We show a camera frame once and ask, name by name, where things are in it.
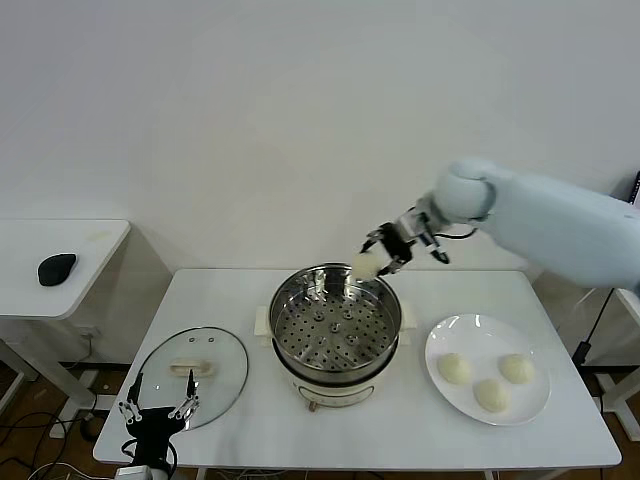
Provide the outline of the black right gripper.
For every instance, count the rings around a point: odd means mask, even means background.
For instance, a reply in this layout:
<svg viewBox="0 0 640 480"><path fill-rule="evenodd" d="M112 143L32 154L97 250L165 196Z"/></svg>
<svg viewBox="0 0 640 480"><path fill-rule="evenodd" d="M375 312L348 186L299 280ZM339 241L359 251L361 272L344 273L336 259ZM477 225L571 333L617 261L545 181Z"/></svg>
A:
<svg viewBox="0 0 640 480"><path fill-rule="evenodd" d="M375 244L381 244L382 248L391 258L386 266L378 270L377 276L393 275L403 269L413 259L411 251L413 241L404 240L393 223L384 223L369 232L359 253L364 254Z"/></svg>

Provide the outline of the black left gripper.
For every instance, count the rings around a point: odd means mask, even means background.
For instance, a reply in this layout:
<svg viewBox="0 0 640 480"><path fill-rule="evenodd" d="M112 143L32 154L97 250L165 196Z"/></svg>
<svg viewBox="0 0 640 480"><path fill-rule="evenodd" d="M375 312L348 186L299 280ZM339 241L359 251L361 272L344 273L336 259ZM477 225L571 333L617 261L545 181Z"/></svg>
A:
<svg viewBox="0 0 640 480"><path fill-rule="evenodd" d="M171 437L181 431L181 420L189 419L199 406L197 382L189 371L186 396L175 407L140 410L138 405L143 374L138 373L129 387L127 396L118 402L118 408L127 424L129 435L136 440L132 465L167 465Z"/></svg>

